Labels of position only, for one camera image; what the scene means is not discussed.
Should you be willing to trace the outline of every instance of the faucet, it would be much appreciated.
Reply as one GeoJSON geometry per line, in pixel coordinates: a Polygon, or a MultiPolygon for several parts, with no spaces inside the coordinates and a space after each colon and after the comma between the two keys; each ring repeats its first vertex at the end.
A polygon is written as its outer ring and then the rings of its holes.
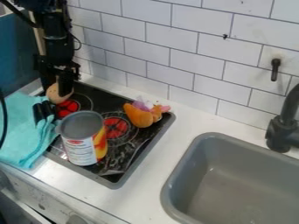
{"type": "Polygon", "coordinates": [[[299,147],[299,128],[295,119],[299,107],[299,84],[288,94],[280,115],[272,119],[268,125],[265,138],[272,151],[288,152],[291,146],[299,147]]]}

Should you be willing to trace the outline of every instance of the subway tile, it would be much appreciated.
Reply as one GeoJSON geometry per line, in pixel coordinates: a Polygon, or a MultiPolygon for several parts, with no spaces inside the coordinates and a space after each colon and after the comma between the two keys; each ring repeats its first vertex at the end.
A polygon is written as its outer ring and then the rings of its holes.
{"type": "Polygon", "coordinates": [[[261,54],[259,67],[272,69],[272,59],[282,60],[279,67],[280,72],[299,76],[299,52],[265,45],[261,54]]]}
{"type": "Polygon", "coordinates": [[[101,30],[101,18],[99,12],[74,7],[68,7],[68,10],[73,24],[101,30]]]}
{"type": "Polygon", "coordinates": [[[122,0],[123,16],[170,25],[170,4],[148,0],[122,0]]]}
{"type": "Polygon", "coordinates": [[[271,119],[275,116],[257,109],[248,108],[228,101],[220,101],[218,116],[234,120],[236,122],[252,125],[260,129],[266,129],[271,119]]]}
{"type": "Polygon", "coordinates": [[[201,7],[202,0],[161,0],[162,2],[167,2],[171,4],[184,4],[190,6],[201,7]]]}
{"type": "Polygon", "coordinates": [[[125,17],[102,14],[103,31],[132,39],[145,40],[145,23],[125,17]]]}
{"type": "Polygon", "coordinates": [[[193,73],[148,63],[148,77],[177,87],[192,89],[193,73]]]}
{"type": "Polygon", "coordinates": [[[133,59],[114,52],[106,52],[106,54],[108,66],[146,76],[146,62],[144,60],[133,59]]]}
{"type": "Polygon", "coordinates": [[[170,86],[170,100],[211,114],[216,113],[218,101],[216,98],[211,96],[194,93],[192,91],[173,86],[170,86]]]}
{"type": "Polygon", "coordinates": [[[91,60],[100,64],[106,64],[105,51],[90,45],[82,45],[81,49],[75,52],[75,55],[84,60],[91,60]]]}
{"type": "Polygon", "coordinates": [[[90,62],[91,74],[107,81],[126,86],[126,73],[111,67],[90,62]]]}
{"type": "Polygon", "coordinates": [[[201,94],[210,95],[230,102],[247,105],[250,88],[242,87],[222,80],[215,80],[196,75],[194,90],[201,94]]]}
{"type": "Polygon", "coordinates": [[[299,1],[275,0],[271,18],[299,23],[299,1]]]}
{"type": "Polygon", "coordinates": [[[169,26],[147,24],[147,41],[161,46],[173,47],[187,52],[196,52],[198,34],[169,26]]]}
{"type": "Polygon", "coordinates": [[[282,111],[284,99],[284,96],[254,89],[250,97],[249,107],[278,115],[282,111]]]}
{"type": "Polygon", "coordinates": [[[163,65],[168,65],[170,57],[170,49],[136,41],[133,39],[125,39],[126,54],[142,60],[148,60],[163,65]]]}
{"type": "Polygon", "coordinates": [[[228,34],[233,15],[231,13],[173,5],[172,25],[197,32],[228,34]]]}
{"type": "Polygon", "coordinates": [[[168,85],[132,73],[128,73],[128,87],[143,91],[150,95],[156,95],[165,99],[167,98],[168,85]]]}
{"type": "Polygon", "coordinates": [[[286,94],[289,79],[289,75],[279,73],[277,81],[271,81],[271,71],[257,67],[243,66],[232,62],[226,63],[224,74],[225,81],[231,81],[280,95],[286,94]]]}
{"type": "Polygon", "coordinates": [[[273,0],[207,0],[204,1],[203,7],[267,18],[271,11],[272,1],[273,0]]]}
{"type": "Polygon", "coordinates": [[[84,37],[84,30],[83,27],[78,25],[73,25],[72,27],[72,34],[79,39],[81,43],[85,43],[85,37],[84,37]]]}
{"type": "Polygon", "coordinates": [[[79,0],[68,0],[67,4],[71,5],[71,6],[77,6],[77,7],[79,7],[79,0]]]}
{"type": "Polygon", "coordinates": [[[232,37],[299,50],[299,24],[235,15],[232,37]]]}
{"type": "Polygon", "coordinates": [[[261,54],[261,45],[200,34],[198,53],[257,66],[261,54]]]}
{"type": "Polygon", "coordinates": [[[91,46],[97,46],[116,53],[123,53],[122,38],[113,34],[85,29],[85,40],[91,46]]]}
{"type": "Polygon", "coordinates": [[[80,71],[82,73],[85,73],[85,74],[90,74],[91,73],[88,60],[73,57],[73,61],[80,64],[80,71]]]}
{"type": "Polygon", "coordinates": [[[195,74],[203,74],[221,79],[224,60],[171,50],[170,65],[195,74]]]}
{"type": "Polygon", "coordinates": [[[93,11],[121,15],[121,0],[83,0],[80,1],[80,5],[93,11]]]}

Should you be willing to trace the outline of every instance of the cloth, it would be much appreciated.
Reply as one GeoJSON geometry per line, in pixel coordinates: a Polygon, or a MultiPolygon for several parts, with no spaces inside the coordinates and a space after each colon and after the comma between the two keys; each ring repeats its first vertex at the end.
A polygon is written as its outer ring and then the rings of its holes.
{"type": "Polygon", "coordinates": [[[47,97],[33,97],[16,92],[5,99],[8,112],[8,132],[0,161],[18,168],[30,169],[58,135],[55,132],[54,115],[34,121],[32,106],[47,101],[47,97]]]}

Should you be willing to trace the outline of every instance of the toy stove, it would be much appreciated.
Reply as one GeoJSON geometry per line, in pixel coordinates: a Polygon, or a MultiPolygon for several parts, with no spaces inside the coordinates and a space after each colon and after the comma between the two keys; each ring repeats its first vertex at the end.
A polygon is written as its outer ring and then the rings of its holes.
{"type": "Polygon", "coordinates": [[[47,149],[45,155],[109,188],[121,187],[170,127],[175,116],[172,113],[165,113],[159,122],[146,129],[138,129],[122,110],[124,103],[132,102],[130,99],[80,82],[75,82],[74,90],[69,100],[56,107],[58,118],[62,119],[80,110],[93,110],[101,114],[107,132],[108,154],[97,164],[89,166],[71,164],[67,160],[59,136],[47,149]]]}

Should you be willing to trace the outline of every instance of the gray sink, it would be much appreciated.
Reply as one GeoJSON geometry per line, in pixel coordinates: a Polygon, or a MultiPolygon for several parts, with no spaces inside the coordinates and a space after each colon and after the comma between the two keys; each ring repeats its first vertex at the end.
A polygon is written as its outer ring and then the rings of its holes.
{"type": "Polygon", "coordinates": [[[188,224],[298,224],[299,161],[219,133],[198,136],[161,192],[188,224]]]}

